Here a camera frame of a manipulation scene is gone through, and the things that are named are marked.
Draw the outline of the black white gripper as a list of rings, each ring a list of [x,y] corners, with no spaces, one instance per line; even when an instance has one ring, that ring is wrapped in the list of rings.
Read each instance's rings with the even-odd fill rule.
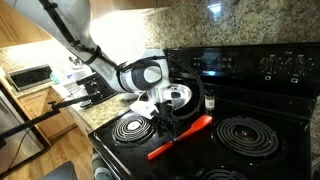
[[[147,94],[148,94],[149,101],[154,104],[160,103],[160,104],[171,105],[170,102],[166,101],[162,95],[163,91],[169,88],[170,86],[159,88],[159,89],[153,88],[151,90],[148,90]],[[178,118],[170,118],[169,122],[171,125],[172,139],[177,140],[179,136],[179,131],[180,131],[180,121]],[[163,119],[161,117],[156,116],[154,120],[154,124],[155,124],[155,129],[157,131],[158,136],[162,137],[164,135],[164,132],[167,130],[166,124],[164,123]]]

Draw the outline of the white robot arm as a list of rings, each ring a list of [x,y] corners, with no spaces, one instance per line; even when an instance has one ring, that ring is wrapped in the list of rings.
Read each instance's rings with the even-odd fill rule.
[[[116,64],[91,37],[92,11],[89,0],[3,1],[92,68],[112,91],[146,91],[151,105],[163,104],[172,99],[169,67],[163,51],[150,49],[143,58],[129,65]]]

